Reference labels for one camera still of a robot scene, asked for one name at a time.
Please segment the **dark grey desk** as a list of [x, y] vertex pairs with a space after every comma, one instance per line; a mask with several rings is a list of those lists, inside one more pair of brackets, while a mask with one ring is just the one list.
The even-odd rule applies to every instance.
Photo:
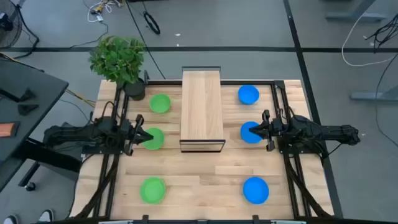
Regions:
[[0, 192], [27, 159], [78, 172], [81, 162], [55, 152], [30, 135], [65, 92], [68, 82], [21, 63], [0, 60], [0, 124], [13, 123], [0, 137]]

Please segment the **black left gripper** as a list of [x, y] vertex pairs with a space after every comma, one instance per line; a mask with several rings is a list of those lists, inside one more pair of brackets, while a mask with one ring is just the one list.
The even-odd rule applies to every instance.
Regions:
[[128, 119], [124, 119], [121, 122], [121, 133], [124, 141], [128, 141], [128, 144], [124, 145], [124, 153], [127, 156], [131, 156], [133, 149], [133, 144], [141, 144], [146, 141], [153, 140], [153, 136], [142, 129], [142, 124], [144, 122], [144, 118], [141, 114], [136, 117], [136, 125], [133, 126]]

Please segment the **grey desk foot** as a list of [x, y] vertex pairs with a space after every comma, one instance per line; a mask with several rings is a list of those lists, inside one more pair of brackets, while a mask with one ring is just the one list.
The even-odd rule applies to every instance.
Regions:
[[381, 22], [385, 14], [367, 12], [376, 0], [361, 0], [359, 6], [351, 12], [328, 12], [325, 19], [344, 22]]
[[398, 101], [398, 85], [384, 92], [353, 92], [352, 100]]

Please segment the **green plastic mini bowl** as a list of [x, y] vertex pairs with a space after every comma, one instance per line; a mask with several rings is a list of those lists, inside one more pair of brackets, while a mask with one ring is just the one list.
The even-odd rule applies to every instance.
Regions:
[[158, 177], [146, 178], [140, 186], [140, 196], [148, 204], [160, 203], [166, 193], [164, 181]]
[[150, 109], [158, 114], [166, 113], [170, 109], [171, 100], [166, 94], [157, 94], [150, 99]]
[[147, 133], [153, 136], [153, 139], [143, 143], [143, 146], [148, 150], [158, 150], [164, 144], [164, 132], [159, 128], [149, 128]]

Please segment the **orange flat object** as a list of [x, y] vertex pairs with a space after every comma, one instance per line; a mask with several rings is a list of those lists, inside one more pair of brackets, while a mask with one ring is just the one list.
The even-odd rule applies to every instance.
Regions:
[[0, 138], [13, 138], [16, 136], [19, 122], [0, 123]]

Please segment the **green artificial plant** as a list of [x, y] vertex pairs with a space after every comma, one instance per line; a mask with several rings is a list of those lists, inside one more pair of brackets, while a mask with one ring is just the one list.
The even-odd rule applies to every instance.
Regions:
[[90, 52], [90, 70], [115, 83], [139, 81], [144, 62], [144, 43], [133, 37], [109, 36]]

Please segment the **black plant pot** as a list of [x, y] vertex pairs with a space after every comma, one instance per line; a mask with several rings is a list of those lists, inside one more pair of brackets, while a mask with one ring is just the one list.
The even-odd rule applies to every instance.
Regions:
[[124, 92], [135, 101], [143, 100], [146, 95], [146, 84], [143, 79], [138, 78], [135, 83], [125, 83]]

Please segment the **wooden shelf with black frame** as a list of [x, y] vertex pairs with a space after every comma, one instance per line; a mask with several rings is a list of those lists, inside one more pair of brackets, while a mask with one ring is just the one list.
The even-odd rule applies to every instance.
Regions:
[[180, 122], [181, 152], [221, 152], [223, 134], [220, 69], [184, 67]]

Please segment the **black triangular bracket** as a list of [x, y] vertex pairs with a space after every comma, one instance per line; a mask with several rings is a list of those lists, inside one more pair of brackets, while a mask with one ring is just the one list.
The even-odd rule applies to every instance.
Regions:
[[26, 88], [25, 92], [19, 98], [19, 102], [31, 100], [31, 99], [34, 99], [35, 97], [36, 97], [36, 94], [30, 88]]

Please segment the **black floor fan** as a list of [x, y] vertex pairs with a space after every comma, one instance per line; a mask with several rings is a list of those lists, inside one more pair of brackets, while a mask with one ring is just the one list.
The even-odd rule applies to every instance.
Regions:
[[11, 0], [0, 0], [0, 50], [12, 47], [22, 32], [19, 7]]

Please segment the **blue plastic mini bowl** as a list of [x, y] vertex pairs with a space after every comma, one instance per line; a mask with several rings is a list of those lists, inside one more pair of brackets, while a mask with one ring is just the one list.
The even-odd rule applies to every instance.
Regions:
[[241, 139], [248, 144], [257, 144], [262, 141], [262, 138], [258, 135], [250, 132], [250, 128], [258, 126], [258, 124], [254, 121], [245, 122], [240, 129]]
[[259, 90], [254, 85], [243, 85], [238, 90], [238, 98], [244, 105], [253, 105], [259, 99]]
[[263, 204], [269, 197], [269, 187], [260, 177], [250, 177], [243, 183], [244, 198], [252, 204]]

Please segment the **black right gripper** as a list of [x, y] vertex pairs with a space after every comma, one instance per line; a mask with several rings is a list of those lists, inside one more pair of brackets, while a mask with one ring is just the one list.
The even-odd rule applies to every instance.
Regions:
[[263, 121], [265, 122], [265, 133], [261, 132], [264, 129], [264, 123], [252, 122], [249, 127], [249, 135], [251, 139], [265, 139], [267, 141], [267, 151], [275, 149], [275, 142], [272, 137], [280, 136], [282, 132], [282, 117], [281, 110], [277, 110], [276, 117], [270, 121], [270, 111], [264, 110], [262, 114]]

